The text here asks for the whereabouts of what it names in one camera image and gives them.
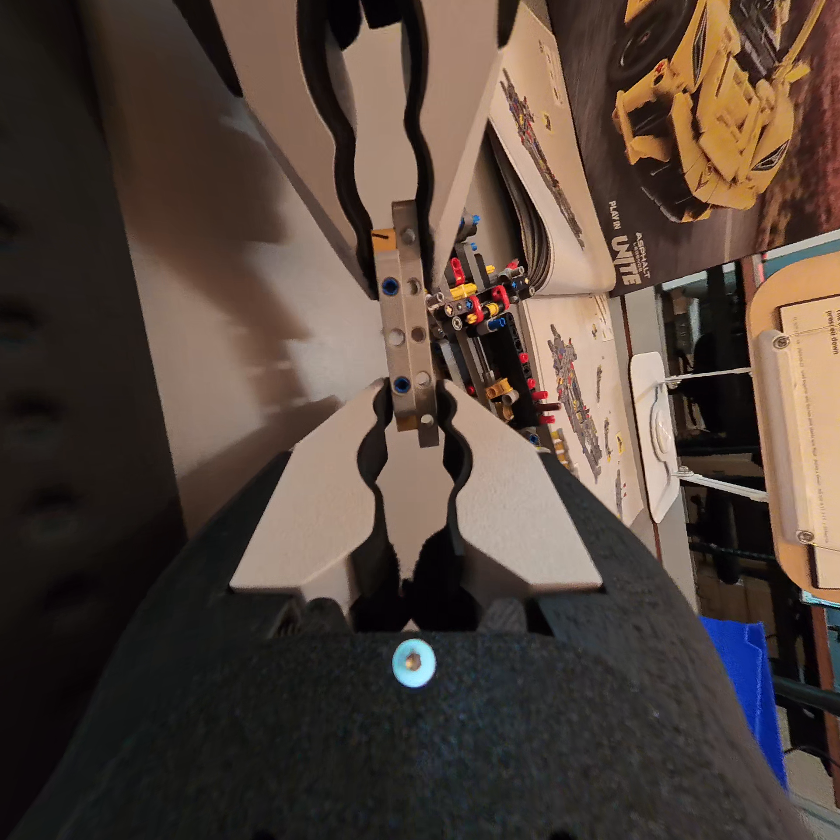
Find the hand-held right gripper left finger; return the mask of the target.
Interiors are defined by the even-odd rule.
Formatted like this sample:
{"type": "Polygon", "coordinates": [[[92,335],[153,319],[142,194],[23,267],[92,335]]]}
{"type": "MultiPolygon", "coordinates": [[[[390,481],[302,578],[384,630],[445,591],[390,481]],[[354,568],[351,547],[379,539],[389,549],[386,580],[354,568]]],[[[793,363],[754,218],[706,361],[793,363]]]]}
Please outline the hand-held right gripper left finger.
{"type": "Polygon", "coordinates": [[[354,601],[351,554],[371,536],[375,494],[358,453],[374,429],[375,380],[301,439],[290,452],[229,584],[234,592],[354,601]]]}

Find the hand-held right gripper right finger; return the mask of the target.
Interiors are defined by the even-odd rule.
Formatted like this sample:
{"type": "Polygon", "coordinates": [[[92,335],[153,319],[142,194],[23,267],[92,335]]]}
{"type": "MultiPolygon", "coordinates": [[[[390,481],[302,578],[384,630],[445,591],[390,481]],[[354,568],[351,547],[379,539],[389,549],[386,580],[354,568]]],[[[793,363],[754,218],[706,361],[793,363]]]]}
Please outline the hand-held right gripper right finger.
{"type": "Polygon", "coordinates": [[[602,576],[553,482],[570,474],[449,381],[439,383],[447,526],[476,601],[596,592],[602,576]]]}

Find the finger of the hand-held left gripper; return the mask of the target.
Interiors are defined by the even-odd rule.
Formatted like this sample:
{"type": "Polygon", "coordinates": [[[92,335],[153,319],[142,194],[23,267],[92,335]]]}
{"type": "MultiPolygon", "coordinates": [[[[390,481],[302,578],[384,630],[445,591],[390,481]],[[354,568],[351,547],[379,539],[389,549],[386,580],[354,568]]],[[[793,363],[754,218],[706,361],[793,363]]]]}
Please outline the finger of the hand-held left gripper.
{"type": "Polygon", "coordinates": [[[213,1],[248,110],[333,251],[375,298],[371,218],[354,175],[352,96],[326,2],[213,1]]]}
{"type": "Polygon", "coordinates": [[[426,287],[443,278],[501,65],[495,1],[402,3],[404,126],[416,160],[416,214],[426,287]]]}

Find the long grey lego beam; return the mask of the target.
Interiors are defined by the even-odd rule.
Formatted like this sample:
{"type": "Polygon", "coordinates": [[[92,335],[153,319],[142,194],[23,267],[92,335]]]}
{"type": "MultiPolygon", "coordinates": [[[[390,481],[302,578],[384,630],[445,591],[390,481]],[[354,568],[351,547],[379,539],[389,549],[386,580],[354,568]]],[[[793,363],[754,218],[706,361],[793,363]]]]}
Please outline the long grey lego beam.
{"type": "Polygon", "coordinates": [[[422,415],[421,425],[416,431],[417,443],[420,448],[434,448],[439,445],[436,379],[415,202],[411,200],[395,202],[392,205],[392,221],[402,267],[402,294],[408,327],[408,350],[413,372],[414,414],[422,415]]]}

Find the lego chassis model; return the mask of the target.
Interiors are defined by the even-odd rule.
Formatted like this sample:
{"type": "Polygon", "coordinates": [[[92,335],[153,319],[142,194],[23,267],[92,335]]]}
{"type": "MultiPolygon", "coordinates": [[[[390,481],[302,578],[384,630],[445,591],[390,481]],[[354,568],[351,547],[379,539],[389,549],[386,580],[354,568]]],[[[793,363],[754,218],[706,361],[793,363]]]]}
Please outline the lego chassis model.
{"type": "Polygon", "coordinates": [[[479,222],[463,212],[443,279],[427,295],[437,371],[570,468],[564,437],[552,430],[560,407],[539,389],[536,357],[527,349],[524,304],[535,290],[518,259],[500,269],[485,261],[479,222]]]}

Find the lego set box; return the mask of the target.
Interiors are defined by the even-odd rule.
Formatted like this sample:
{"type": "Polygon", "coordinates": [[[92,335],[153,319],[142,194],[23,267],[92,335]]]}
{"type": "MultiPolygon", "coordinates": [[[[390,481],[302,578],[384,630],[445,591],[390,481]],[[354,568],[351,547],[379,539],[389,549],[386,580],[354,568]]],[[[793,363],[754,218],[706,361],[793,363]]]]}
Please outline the lego set box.
{"type": "Polygon", "coordinates": [[[838,230],[838,1],[548,7],[613,296],[838,230]]]}

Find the open instruction booklet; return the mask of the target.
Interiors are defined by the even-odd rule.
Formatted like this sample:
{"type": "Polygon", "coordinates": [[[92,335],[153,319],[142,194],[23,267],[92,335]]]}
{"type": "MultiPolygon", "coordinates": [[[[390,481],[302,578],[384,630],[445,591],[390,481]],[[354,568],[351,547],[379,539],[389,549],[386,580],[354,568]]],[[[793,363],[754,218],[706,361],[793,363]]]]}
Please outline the open instruction booklet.
{"type": "Polygon", "coordinates": [[[617,341],[615,281],[586,184],[553,32],[525,4],[503,50],[490,146],[520,228],[539,416],[558,457],[625,525],[643,509],[617,341]]]}

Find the blue plastic bin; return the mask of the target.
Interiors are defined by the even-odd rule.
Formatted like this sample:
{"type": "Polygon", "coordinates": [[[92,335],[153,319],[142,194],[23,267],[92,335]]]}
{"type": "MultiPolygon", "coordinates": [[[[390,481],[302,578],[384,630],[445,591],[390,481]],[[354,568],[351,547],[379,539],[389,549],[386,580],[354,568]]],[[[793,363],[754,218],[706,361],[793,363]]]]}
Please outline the blue plastic bin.
{"type": "Polygon", "coordinates": [[[788,791],[764,625],[705,616],[700,618],[700,622],[728,673],[755,741],[777,781],[788,791]]]}

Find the black perforated mat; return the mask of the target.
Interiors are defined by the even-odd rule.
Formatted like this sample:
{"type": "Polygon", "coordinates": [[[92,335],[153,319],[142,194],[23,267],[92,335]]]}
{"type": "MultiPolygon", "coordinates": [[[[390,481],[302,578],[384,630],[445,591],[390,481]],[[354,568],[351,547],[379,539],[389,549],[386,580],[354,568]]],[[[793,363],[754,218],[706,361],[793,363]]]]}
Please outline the black perforated mat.
{"type": "Polygon", "coordinates": [[[2,838],[185,539],[78,2],[1,2],[2,838]]]}

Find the white paper sheet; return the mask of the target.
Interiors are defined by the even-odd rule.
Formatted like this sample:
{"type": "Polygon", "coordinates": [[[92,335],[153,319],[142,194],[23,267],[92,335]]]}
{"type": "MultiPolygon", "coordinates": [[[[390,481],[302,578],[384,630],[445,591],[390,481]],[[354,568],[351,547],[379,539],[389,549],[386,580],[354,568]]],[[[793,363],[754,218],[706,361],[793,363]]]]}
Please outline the white paper sheet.
{"type": "Polygon", "coordinates": [[[815,585],[839,587],[839,296],[780,311],[792,375],[795,532],[809,534],[815,585]]]}

